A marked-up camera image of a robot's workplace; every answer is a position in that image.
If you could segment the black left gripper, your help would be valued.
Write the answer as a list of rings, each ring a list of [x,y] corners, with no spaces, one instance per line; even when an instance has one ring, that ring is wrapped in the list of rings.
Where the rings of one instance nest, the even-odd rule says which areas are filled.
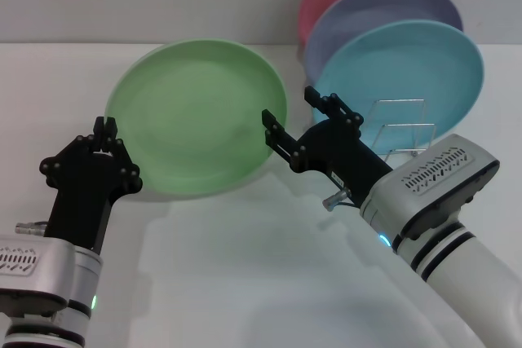
[[[95,153],[104,150],[112,156]],[[57,193],[45,237],[65,240],[101,253],[113,204],[142,189],[139,167],[122,139],[113,117],[95,119],[93,132],[78,135],[58,154],[40,163],[40,173]]]

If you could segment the purple plate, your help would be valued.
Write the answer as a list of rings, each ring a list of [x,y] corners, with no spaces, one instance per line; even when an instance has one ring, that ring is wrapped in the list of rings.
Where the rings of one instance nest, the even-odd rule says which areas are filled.
[[[337,0],[317,20],[306,41],[303,67],[307,81],[315,83],[346,43],[402,20],[434,20],[464,30],[452,0]]]

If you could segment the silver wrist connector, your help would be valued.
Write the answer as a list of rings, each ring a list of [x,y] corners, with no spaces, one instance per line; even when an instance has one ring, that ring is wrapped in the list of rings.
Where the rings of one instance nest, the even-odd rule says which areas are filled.
[[[32,236],[44,236],[46,226],[47,222],[18,222],[15,225],[15,233]]]
[[[349,199],[351,195],[352,194],[349,189],[339,190],[332,196],[324,199],[322,201],[322,205],[327,211],[330,211],[330,212],[338,205],[353,207],[353,204],[347,202],[347,199]]]

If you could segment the green plate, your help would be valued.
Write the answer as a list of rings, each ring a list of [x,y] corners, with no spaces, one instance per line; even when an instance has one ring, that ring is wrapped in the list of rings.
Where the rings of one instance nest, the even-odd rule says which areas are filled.
[[[115,85],[105,113],[146,190],[197,197],[235,187],[264,165],[271,150],[263,110],[287,118],[279,72],[240,43],[208,38],[147,53]]]

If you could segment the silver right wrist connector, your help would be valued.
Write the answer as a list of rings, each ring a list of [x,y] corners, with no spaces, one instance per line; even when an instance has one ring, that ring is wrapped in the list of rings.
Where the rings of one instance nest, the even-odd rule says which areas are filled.
[[[322,201],[322,205],[327,211],[330,211],[330,212],[338,205],[353,207],[353,204],[347,202],[347,199],[349,199],[351,195],[352,194],[349,189],[339,190],[332,196],[324,199]]]

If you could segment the teal plate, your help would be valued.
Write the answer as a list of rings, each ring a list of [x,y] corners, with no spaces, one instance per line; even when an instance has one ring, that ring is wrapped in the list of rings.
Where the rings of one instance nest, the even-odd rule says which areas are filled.
[[[425,99],[425,122],[437,125],[439,138],[472,109],[484,83],[484,62],[476,44],[463,32],[429,20],[406,20],[373,29],[342,46],[312,86],[321,95],[335,93],[364,118],[361,141],[371,143],[383,123],[419,121],[419,104],[387,104],[366,125],[377,99]],[[419,146],[428,144],[431,128],[420,130]],[[387,130],[378,146],[409,148],[408,129]]]

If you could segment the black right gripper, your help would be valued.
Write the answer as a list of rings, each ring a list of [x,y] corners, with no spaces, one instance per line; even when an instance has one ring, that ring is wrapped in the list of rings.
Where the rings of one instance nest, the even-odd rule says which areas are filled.
[[[372,186],[392,168],[360,141],[362,115],[353,112],[337,94],[321,96],[312,86],[305,87],[304,99],[329,120],[309,128],[301,145],[264,109],[265,143],[295,173],[318,171],[338,188],[349,190],[350,200],[365,200]]]

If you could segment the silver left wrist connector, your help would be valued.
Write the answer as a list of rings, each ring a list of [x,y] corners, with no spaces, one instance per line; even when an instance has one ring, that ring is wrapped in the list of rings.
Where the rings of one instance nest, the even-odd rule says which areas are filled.
[[[32,236],[44,236],[46,226],[47,222],[18,222],[15,225],[15,233]]]

